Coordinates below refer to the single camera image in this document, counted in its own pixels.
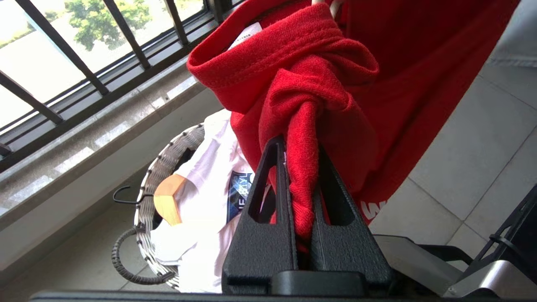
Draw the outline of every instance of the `window sill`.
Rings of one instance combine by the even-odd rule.
[[[3,172],[0,232],[202,92],[205,87],[186,70],[185,62],[174,64]],[[147,159],[159,148],[147,146]]]

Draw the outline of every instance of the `red fabric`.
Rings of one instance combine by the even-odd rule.
[[[285,136],[295,228],[307,242],[318,142],[370,222],[468,89],[517,2],[348,0],[339,27],[349,39],[326,4],[248,0],[192,51],[188,68],[233,111],[252,168],[269,139]],[[227,51],[256,21],[263,30]]]

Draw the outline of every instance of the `basket handle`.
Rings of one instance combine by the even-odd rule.
[[[123,266],[123,264],[121,263],[121,259],[119,259],[119,248],[121,247],[123,241],[127,239],[127,237],[132,236],[134,234],[136,234],[135,227],[124,232],[114,243],[114,247],[112,248],[112,264],[114,265],[115,270],[118,271],[118,273],[128,281],[142,285],[162,284],[173,278],[175,274],[171,271],[166,273],[165,275],[159,275],[156,277],[142,277],[131,273]]]

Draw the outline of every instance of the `floor tile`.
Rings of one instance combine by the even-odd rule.
[[[41,290],[118,290],[127,283],[110,259],[117,237],[133,224],[134,208],[113,205],[38,264],[8,284],[3,301],[27,301]],[[134,237],[123,243],[125,267],[138,273],[146,265]]]
[[[146,266],[142,271],[138,273],[139,276],[143,277],[154,277],[155,273],[151,271],[149,266]],[[132,282],[128,282],[121,288],[121,291],[147,291],[147,292],[176,292],[179,291],[173,289],[167,284],[158,284],[158,285],[141,285]]]
[[[461,221],[407,179],[369,225],[373,234],[408,237],[416,243],[444,245]]]
[[[466,223],[484,238],[494,233],[537,183],[537,129],[494,181]]]
[[[537,109],[537,68],[486,64],[480,75]]]
[[[537,111],[476,78],[410,174],[465,219],[537,124]]]
[[[462,249],[470,257],[475,258],[481,249],[485,246],[487,242],[485,239],[481,238],[476,232],[474,232],[467,225],[462,224],[461,227],[457,230],[453,238],[447,243],[449,246],[455,246]],[[463,261],[453,261],[449,264],[458,268],[461,271],[465,271],[468,268],[468,265]]]

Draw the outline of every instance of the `silver metal part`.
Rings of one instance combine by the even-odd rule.
[[[390,266],[442,296],[462,272],[433,256],[408,238],[374,235]]]
[[[537,299],[537,285],[511,262],[498,260],[450,286],[446,298],[459,298],[488,289],[502,299]]]

